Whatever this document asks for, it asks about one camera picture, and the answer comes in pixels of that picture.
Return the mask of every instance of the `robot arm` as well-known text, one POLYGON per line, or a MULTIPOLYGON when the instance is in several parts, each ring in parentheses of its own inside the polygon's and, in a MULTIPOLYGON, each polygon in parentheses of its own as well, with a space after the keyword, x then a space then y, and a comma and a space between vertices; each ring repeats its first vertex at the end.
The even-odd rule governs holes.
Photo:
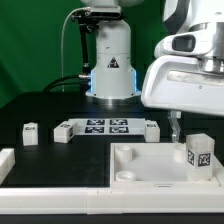
POLYGON ((147 71, 146 107, 224 116, 223 6, 223 0, 166 1, 164 25, 172 35, 157 45, 147 71))

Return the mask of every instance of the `green background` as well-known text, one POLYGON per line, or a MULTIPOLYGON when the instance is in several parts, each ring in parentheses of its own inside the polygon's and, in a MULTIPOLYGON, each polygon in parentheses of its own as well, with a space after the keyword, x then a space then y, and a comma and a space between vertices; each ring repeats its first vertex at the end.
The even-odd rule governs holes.
MULTIPOLYGON (((21 93, 41 91, 61 77, 61 31, 65 18, 79 0, 0 1, 0 107, 21 93)), ((141 89, 154 48, 165 35, 162 26, 164 1, 145 2, 125 8, 132 29, 132 65, 141 89)), ((95 64, 95 35, 88 36, 90 62, 95 64)), ((65 33, 65 75, 82 68, 78 25, 68 23, 65 33)), ((78 91, 77 87, 66 91, 78 91)))

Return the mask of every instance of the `white block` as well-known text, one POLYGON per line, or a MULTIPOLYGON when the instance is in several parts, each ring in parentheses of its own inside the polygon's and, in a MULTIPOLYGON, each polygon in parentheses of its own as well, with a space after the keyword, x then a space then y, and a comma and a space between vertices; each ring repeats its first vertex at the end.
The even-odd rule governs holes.
POLYGON ((160 128, 156 121, 145 122, 145 141, 160 142, 160 128))
POLYGON ((74 121, 64 121, 54 129, 54 142, 68 143, 76 133, 78 124, 74 121))
POLYGON ((215 140, 206 134, 188 135, 186 168, 190 179, 211 180, 215 140))
POLYGON ((2 184, 14 164, 14 149, 2 149, 0 152, 0 184, 2 184))
POLYGON ((38 145, 38 124, 29 123, 23 126, 23 145, 38 145))

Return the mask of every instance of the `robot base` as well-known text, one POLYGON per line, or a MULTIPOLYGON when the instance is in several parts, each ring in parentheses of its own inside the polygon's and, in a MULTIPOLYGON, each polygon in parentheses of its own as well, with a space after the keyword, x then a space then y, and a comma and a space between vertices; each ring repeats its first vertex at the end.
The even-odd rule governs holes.
POLYGON ((102 99, 98 98, 91 93, 86 93, 86 100, 91 103, 99 104, 99 105, 127 105, 127 104, 136 104, 141 102, 141 91, 138 91, 130 98, 125 99, 102 99))

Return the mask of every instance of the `cube with marker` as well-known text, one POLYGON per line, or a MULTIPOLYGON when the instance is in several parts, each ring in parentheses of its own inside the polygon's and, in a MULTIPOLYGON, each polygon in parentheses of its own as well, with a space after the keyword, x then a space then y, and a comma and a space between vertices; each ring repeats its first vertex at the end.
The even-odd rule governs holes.
POLYGON ((54 142, 68 143, 78 128, 76 122, 64 121, 54 129, 54 142))
POLYGON ((160 128, 156 121, 145 122, 145 141, 160 142, 160 128))
POLYGON ((23 145, 38 145, 38 124, 28 123, 23 126, 23 145))

